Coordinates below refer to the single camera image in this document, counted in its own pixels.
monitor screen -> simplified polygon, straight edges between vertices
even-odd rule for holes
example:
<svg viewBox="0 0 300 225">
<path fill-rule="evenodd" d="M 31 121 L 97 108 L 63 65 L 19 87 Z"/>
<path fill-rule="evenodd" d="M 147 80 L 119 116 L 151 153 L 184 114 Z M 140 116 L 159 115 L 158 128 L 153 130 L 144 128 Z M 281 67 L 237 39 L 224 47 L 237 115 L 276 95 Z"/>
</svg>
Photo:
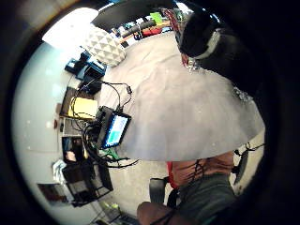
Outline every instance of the monitor screen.
<svg viewBox="0 0 300 225">
<path fill-rule="evenodd" d="M 105 140 L 104 147 L 112 147 L 120 143 L 128 121 L 128 118 L 123 117 L 121 115 L 114 116 L 111 123 L 111 127 Z"/>
</svg>

black device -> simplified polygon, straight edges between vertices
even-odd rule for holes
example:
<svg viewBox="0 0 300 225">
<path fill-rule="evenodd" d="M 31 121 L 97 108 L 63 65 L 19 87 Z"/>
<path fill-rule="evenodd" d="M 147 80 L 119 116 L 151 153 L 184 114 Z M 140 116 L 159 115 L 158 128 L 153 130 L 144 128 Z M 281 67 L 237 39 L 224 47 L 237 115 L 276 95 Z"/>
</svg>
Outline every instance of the black device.
<svg viewBox="0 0 300 225">
<path fill-rule="evenodd" d="M 101 149 L 106 149 L 119 145 L 123 141 L 131 116 L 102 106 L 96 118 L 101 124 L 97 146 Z"/>
</svg>

yellow paper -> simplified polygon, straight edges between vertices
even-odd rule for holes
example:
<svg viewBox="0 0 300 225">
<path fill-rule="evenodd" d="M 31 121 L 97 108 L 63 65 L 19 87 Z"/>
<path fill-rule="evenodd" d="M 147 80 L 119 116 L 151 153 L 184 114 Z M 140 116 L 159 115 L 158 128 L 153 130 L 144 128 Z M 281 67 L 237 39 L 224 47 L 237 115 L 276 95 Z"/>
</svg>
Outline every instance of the yellow paper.
<svg viewBox="0 0 300 225">
<path fill-rule="evenodd" d="M 74 104 L 74 112 L 75 117 L 81 117 L 81 118 L 94 118 L 98 109 L 98 102 L 93 99 L 87 99 L 82 97 L 77 97 L 75 104 Z M 69 106 L 68 113 L 69 116 L 74 116 L 72 111 L 72 106 Z"/>
</svg>

cable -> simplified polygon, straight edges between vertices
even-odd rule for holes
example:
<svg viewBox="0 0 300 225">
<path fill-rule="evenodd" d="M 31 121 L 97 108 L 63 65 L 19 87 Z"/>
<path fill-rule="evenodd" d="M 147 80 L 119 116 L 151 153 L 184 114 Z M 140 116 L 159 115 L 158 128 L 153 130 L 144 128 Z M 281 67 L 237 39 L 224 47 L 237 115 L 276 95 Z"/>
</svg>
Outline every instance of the cable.
<svg viewBox="0 0 300 225">
<path fill-rule="evenodd" d="M 246 152 L 254 152 L 254 151 L 256 151 L 257 149 L 259 149 L 260 147 L 263 147 L 264 146 L 264 143 L 262 143 L 262 144 L 260 144 L 260 145 L 258 145 L 258 146 L 255 146 L 255 147 L 253 147 L 253 148 L 251 148 L 251 145 L 250 145 L 250 142 L 247 142 L 247 143 L 245 143 L 244 144 L 244 146 L 245 146 L 245 151 L 243 152 L 243 154 L 244 153 L 246 153 Z M 239 157 L 241 157 L 243 154 L 240 154 L 240 152 L 238 151 L 238 149 L 235 149 L 234 150 L 234 153 L 237 155 L 237 156 L 239 156 Z"/>
<path fill-rule="evenodd" d="M 96 125 L 93 125 L 93 124 L 90 124 L 88 125 L 83 133 L 82 133 L 82 140 L 83 140 L 83 145 L 84 145 L 84 148 L 86 149 L 86 151 L 88 152 L 89 156 L 91 159 L 93 159 L 97 165 L 101 166 L 101 167 L 105 167 L 105 168 L 117 168 L 117 169 L 122 169 L 122 168 L 126 168 L 128 166 L 133 166 L 135 164 L 138 163 L 139 160 L 135 160 L 134 162 L 132 163 L 129 163 L 127 165 L 120 165 L 119 164 L 119 161 L 121 160 L 128 160 L 129 158 L 127 157 L 124 157 L 124 158 L 119 158 L 119 159 L 109 159 L 109 160 L 105 160 L 104 158 L 102 157 L 99 157 L 92 149 L 91 147 L 89 146 L 89 142 L 87 141 L 87 135 L 88 135 L 88 129 L 89 128 L 92 128 L 93 126 L 96 126 Z M 112 163 L 112 162 L 116 162 L 118 164 L 118 166 L 113 166 L 113 165 L 106 165 L 106 163 Z"/>
<path fill-rule="evenodd" d="M 73 113 L 73 117 L 78 117 L 78 119 L 82 119 L 80 114 L 86 114 L 89 115 L 91 117 L 95 117 L 91 114 L 85 113 L 85 112 L 75 112 L 74 110 L 74 106 L 76 103 L 76 99 L 79 96 L 79 94 L 81 93 L 82 90 L 84 90 L 85 88 L 88 87 L 89 84 L 91 83 L 103 83 L 106 85 L 109 85 L 117 94 L 118 96 L 118 105 L 116 110 L 120 110 L 123 111 L 123 107 L 128 104 L 131 101 L 131 88 L 128 84 L 124 83 L 124 82 L 104 82 L 104 81 L 99 81 L 98 79 L 93 79 L 92 81 L 90 81 L 88 84 L 83 85 L 81 88 L 79 88 L 78 90 L 76 90 L 76 93 L 74 95 L 74 98 L 71 100 L 70 102 L 70 108 L 72 110 Z M 121 106 L 121 97 L 120 97 L 120 93 L 118 92 L 118 90 L 114 87 L 114 85 L 125 85 L 127 87 L 127 93 L 130 95 L 129 99 Z M 78 124 L 78 121 L 76 119 L 71 120 L 71 125 L 75 130 L 78 130 L 82 133 L 82 141 L 83 141 L 83 146 L 85 148 L 85 150 L 87 151 L 89 157 L 99 166 L 101 167 L 105 167 L 105 168 L 117 168 L 117 169 L 123 169 L 126 168 L 128 166 L 133 166 L 135 164 L 138 163 L 139 160 L 135 160 L 127 165 L 121 165 L 120 161 L 122 160 L 129 160 L 128 157 L 123 157 L 123 158 L 114 158 L 113 155 L 111 154 L 106 154 L 104 156 L 99 156 L 96 151 L 100 150 L 97 148 L 97 144 L 93 141 L 90 140 L 91 135 L 90 132 L 91 130 L 93 130 L 94 128 L 100 128 L 101 129 L 101 124 L 99 122 L 87 122 L 89 125 L 86 127 L 81 127 Z"/>
</svg>

white table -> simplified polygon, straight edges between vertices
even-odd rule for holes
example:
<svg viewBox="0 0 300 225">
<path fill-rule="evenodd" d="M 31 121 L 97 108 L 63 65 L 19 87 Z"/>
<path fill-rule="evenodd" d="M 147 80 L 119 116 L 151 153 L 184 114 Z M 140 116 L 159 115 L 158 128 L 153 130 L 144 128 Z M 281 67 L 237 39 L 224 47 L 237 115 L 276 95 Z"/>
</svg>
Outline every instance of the white table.
<svg viewBox="0 0 300 225">
<path fill-rule="evenodd" d="M 121 145 L 130 158 L 188 160 L 231 151 L 254 138 L 263 120 L 253 101 L 241 101 L 231 82 L 213 71 L 189 71 L 173 33 L 145 38 L 126 48 L 127 57 L 109 67 L 104 81 L 128 83 L 132 116 Z M 118 86 L 121 99 L 128 94 Z M 100 105 L 116 107 L 117 95 L 102 85 Z"/>
</svg>

